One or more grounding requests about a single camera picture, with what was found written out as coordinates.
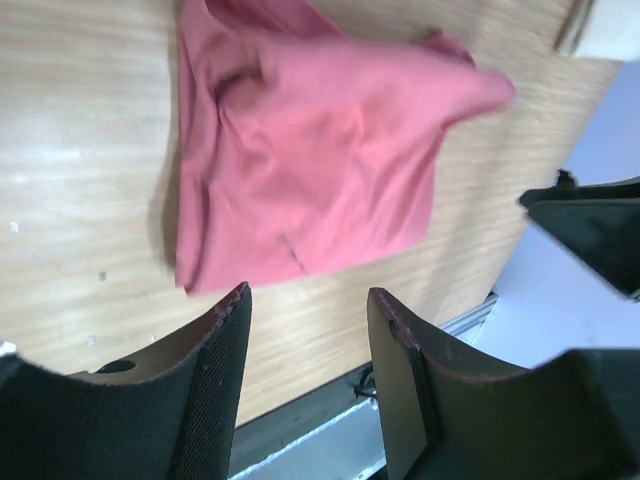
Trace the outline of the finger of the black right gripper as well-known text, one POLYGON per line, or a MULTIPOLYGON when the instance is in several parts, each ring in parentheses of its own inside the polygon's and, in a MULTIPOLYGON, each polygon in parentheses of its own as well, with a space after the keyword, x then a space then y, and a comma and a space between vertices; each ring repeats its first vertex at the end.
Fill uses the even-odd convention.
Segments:
POLYGON ((519 198, 528 219, 624 298, 639 301, 639 179, 579 184, 559 170, 556 183, 519 198))

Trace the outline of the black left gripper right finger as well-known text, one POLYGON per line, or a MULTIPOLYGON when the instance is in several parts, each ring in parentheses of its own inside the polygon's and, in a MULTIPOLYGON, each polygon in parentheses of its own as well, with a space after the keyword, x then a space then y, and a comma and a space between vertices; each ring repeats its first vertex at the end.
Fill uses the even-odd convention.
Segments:
POLYGON ((619 434, 576 357, 510 364, 381 288, 367 309, 390 478, 619 477, 619 434))

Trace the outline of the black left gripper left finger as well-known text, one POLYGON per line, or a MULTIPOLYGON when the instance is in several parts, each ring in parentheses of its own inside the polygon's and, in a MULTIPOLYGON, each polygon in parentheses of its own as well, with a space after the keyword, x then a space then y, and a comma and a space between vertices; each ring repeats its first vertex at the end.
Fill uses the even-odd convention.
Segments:
POLYGON ((152 345, 58 377, 49 398, 62 478, 226 478, 250 325, 241 284, 152 345))

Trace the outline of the pink t shirt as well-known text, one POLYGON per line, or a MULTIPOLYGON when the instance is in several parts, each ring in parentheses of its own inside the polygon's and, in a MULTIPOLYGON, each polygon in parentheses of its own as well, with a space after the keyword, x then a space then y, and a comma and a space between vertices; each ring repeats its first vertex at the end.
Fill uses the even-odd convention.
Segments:
POLYGON ((448 130, 514 99, 439 32, 345 35, 306 1, 188 1, 175 279, 270 285, 418 244, 448 130))

